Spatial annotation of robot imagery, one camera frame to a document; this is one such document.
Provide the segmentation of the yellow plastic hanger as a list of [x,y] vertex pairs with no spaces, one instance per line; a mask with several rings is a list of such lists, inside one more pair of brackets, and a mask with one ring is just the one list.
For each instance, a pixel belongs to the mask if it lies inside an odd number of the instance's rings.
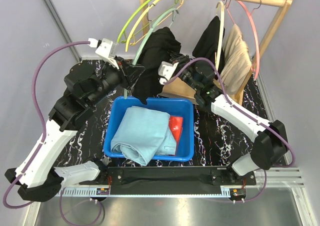
[[[167,10],[172,10],[172,9],[177,9],[177,8],[169,8],[170,6],[172,6],[173,4],[173,0],[163,0],[161,2],[159,2],[153,9],[150,10],[149,12],[149,18],[150,19],[154,19],[157,16],[160,16],[160,19],[156,20],[155,23],[153,23],[151,25],[151,27],[153,25],[155,26],[159,26],[162,22],[164,22],[169,16],[172,15],[172,12],[166,12]],[[124,50],[125,52],[129,51],[126,50],[126,45],[124,44]]]

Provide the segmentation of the green plastic hanger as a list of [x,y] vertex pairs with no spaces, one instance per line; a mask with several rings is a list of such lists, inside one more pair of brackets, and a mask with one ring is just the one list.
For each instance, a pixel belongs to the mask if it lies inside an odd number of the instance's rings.
[[[116,40],[117,43],[125,44],[125,49],[128,50],[130,46],[135,46],[142,41],[151,29],[152,24],[160,19],[160,16],[150,19],[149,12],[161,1],[163,0],[141,0],[140,6],[129,17],[120,31]],[[184,4],[184,1],[173,0],[173,4],[169,8],[179,9]]]

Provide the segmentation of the red white patterned trousers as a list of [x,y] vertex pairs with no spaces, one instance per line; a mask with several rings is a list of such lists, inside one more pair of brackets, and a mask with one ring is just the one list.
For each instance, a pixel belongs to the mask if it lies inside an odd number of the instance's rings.
[[179,145],[180,138],[183,131],[183,121],[184,121],[183,117],[179,117],[179,116],[170,116],[170,119],[169,119],[168,125],[172,133],[172,136],[176,141],[175,154],[178,151],[178,145]]

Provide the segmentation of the light blue trousers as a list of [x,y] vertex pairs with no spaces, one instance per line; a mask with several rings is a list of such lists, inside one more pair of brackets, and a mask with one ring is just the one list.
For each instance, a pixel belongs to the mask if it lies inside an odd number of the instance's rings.
[[122,153],[142,166],[155,155],[173,156],[177,142],[169,127],[170,114],[132,106],[128,108],[110,142],[113,153]]

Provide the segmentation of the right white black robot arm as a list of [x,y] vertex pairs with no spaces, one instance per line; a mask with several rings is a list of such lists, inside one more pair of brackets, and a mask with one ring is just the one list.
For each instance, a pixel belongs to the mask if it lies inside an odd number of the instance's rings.
[[224,88],[218,88],[212,82],[204,84],[196,79],[195,70],[191,66],[198,62],[216,70],[213,63],[206,58],[190,60],[187,56],[181,56],[173,61],[174,73],[170,80],[180,78],[195,90],[194,98],[201,108],[228,120],[253,143],[249,153],[228,166],[228,181],[236,185],[251,171],[269,170],[290,150],[284,124],[279,120],[270,122],[255,115],[232,100]]

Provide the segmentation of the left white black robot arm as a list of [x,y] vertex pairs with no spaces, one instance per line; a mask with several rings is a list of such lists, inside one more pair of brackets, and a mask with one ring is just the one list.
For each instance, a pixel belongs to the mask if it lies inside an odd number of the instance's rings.
[[46,202],[65,187],[89,181],[103,184],[108,179],[107,166],[96,158],[70,167],[53,164],[93,116],[96,105],[118,86],[132,89],[145,70],[121,57],[115,62],[118,67],[106,62],[100,74],[94,65],[76,64],[64,77],[67,88],[49,113],[45,131],[24,162],[4,174],[10,183],[19,186],[17,193],[23,200]]

